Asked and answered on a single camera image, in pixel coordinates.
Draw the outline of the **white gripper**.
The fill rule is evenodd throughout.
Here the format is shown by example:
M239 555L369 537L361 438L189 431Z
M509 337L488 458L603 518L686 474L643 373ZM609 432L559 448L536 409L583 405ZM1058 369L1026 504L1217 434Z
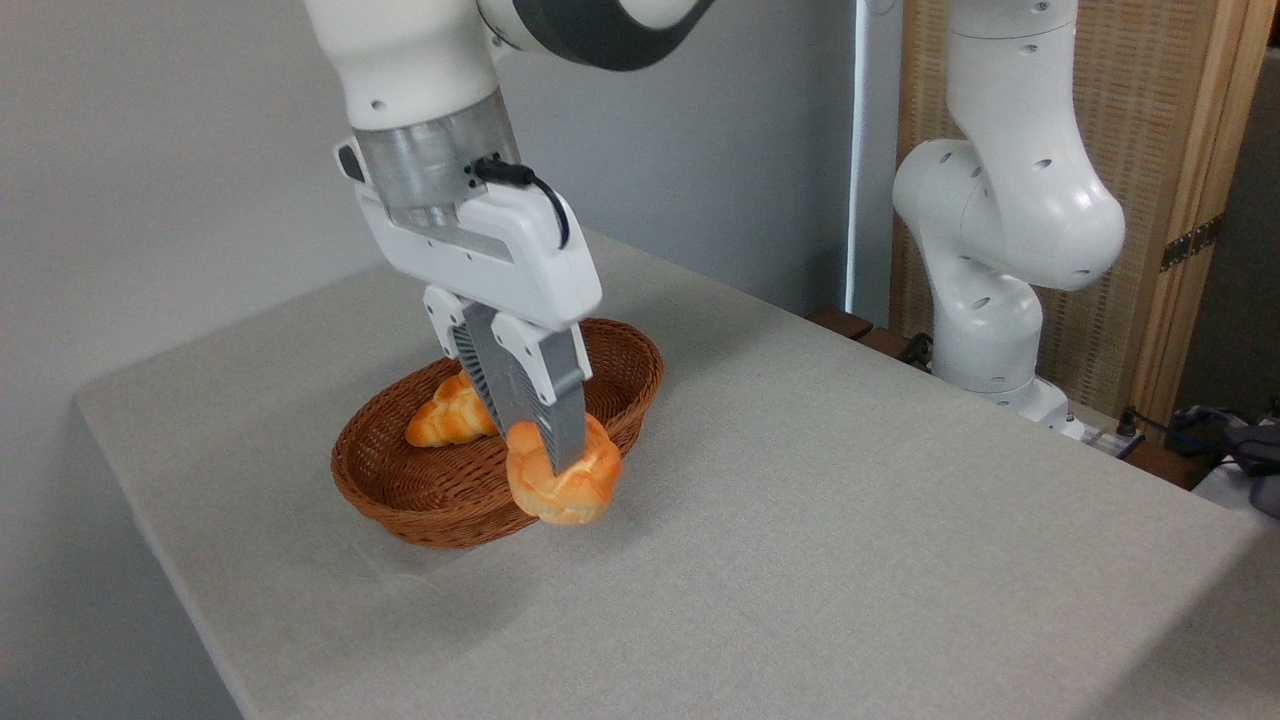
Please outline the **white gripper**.
M389 264L433 284L422 296L431 325L498 430L531 421L556 474L580 461L593 372L575 322L598 307L602 286L568 202L494 152L462 165L475 195L453 224L408 229L392 220L352 138L335 159Z

